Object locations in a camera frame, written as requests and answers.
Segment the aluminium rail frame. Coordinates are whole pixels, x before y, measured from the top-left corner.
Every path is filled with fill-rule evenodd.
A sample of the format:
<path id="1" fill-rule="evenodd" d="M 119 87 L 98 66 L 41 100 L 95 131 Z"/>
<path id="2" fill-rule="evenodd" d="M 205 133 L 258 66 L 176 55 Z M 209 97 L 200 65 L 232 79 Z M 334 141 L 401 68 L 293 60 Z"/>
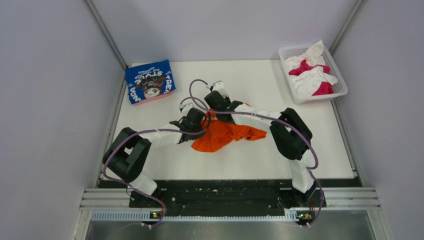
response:
<path id="1" fill-rule="evenodd" d="M 297 222 L 325 211 L 381 207 L 371 187 L 325 187 L 296 201 L 287 188 L 160 189 L 156 200 L 123 188 L 87 189 L 80 208 L 93 220 L 142 222 Z"/>

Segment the white and pink crumpled t-shirt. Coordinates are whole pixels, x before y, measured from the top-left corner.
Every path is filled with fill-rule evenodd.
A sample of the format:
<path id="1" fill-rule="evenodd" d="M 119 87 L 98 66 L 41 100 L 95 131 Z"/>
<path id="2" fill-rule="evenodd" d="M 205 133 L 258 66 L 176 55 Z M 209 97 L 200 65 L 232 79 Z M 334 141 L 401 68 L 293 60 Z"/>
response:
<path id="1" fill-rule="evenodd" d="M 283 62 L 296 97 L 306 99 L 334 93 L 333 85 L 339 80 L 331 75 L 331 68 L 325 63 L 324 49 L 325 45 L 320 40 L 303 54 L 289 57 Z"/>

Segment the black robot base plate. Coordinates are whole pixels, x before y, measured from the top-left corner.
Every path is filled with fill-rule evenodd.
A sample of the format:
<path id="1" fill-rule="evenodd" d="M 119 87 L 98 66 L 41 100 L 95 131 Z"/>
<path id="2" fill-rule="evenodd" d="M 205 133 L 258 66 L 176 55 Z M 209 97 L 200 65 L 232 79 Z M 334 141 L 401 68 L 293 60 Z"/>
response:
<path id="1" fill-rule="evenodd" d="M 317 210 L 327 205 L 315 185 L 301 193 L 288 179 L 157 180 L 152 197 L 129 194 L 130 208 L 153 208 L 151 217 L 265 217 L 283 216 L 289 208 Z"/>

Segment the white plastic basket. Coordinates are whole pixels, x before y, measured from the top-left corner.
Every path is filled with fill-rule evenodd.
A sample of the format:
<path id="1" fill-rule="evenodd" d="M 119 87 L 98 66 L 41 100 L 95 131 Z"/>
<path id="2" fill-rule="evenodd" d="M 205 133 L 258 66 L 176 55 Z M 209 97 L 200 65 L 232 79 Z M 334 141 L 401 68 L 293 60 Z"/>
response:
<path id="1" fill-rule="evenodd" d="M 321 40 L 311 46 L 282 47 L 278 54 L 296 104 L 331 100 L 348 93 L 341 72 Z"/>

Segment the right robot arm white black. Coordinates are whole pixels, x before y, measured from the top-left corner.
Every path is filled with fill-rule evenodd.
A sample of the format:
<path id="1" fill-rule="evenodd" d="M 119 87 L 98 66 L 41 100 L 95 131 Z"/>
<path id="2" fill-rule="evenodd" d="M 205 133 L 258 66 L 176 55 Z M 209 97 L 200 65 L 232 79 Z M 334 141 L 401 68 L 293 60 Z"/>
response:
<path id="1" fill-rule="evenodd" d="M 292 108 L 266 111 L 241 101 L 230 101 L 213 90 L 204 97 L 218 120 L 235 126 L 252 127 L 271 134 L 279 153 L 289 160 L 292 175 L 293 200 L 307 206 L 314 198 L 311 170 L 318 167 L 318 156 L 312 149 L 312 132 Z"/>

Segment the folded pink t-shirt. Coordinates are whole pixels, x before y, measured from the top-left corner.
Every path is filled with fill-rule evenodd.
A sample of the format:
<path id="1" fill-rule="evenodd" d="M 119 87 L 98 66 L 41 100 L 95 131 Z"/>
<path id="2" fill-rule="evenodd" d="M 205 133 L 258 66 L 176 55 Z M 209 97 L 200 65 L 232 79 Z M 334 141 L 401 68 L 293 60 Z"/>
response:
<path id="1" fill-rule="evenodd" d="M 167 97 L 170 97 L 173 93 L 174 93 L 173 91 L 170 91 L 170 92 L 163 93 L 163 94 L 151 97 L 151 98 L 142 99 L 140 102 L 135 103 L 134 106 L 138 106 L 138 105 L 149 103 L 149 102 L 156 101 L 156 100 L 159 100 L 159 99 L 167 98 Z"/>

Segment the folded blue printed t-shirt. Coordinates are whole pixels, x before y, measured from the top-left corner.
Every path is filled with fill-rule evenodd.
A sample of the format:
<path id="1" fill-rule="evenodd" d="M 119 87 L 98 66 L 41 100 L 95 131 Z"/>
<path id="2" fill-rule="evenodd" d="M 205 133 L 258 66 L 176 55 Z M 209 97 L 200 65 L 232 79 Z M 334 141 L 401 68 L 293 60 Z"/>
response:
<path id="1" fill-rule="evenodd" d="M 125 70 L 131 105 L 164 93 L 174 92 L 176 84 L 169 60 L 146 63 Z"/>

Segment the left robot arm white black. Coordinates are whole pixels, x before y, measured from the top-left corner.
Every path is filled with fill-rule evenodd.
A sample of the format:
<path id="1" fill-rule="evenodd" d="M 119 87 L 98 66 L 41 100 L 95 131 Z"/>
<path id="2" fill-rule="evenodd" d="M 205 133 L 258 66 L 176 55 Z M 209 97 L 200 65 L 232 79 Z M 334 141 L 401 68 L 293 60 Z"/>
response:
<path id="1" fill-rule="evenodd" d="M 205 113 L 191 107 L 181 119 L 152 130 L 137 132 L 130 127 L 123 128 L 102 159 L 106 169 L 117 179 L 129 184 L 141 194 L 141 200 L 149 207 L 160 202 L 157 183 L 143 170 L 150 151 L 169 145 L 178 145 L 202 137 Z"/>

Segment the orange t-shirt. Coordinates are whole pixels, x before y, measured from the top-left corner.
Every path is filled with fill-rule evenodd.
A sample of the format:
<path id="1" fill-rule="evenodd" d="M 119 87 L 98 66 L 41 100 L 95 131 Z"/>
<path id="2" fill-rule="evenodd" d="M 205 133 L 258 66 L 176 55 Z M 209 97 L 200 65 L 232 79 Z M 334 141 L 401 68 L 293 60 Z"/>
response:
<path id="1" fill-rule="evenodd" d="M 254 127 L 222 122 L 217 119 L 215 113 L 208 112 L 205 117 L 202 125 L 206 129 L 205 134 L 191 144 L 192 149 L 198 152 L 213 153 L 233 141 L 256 141 L 267 136 L 266 131 Z"/>

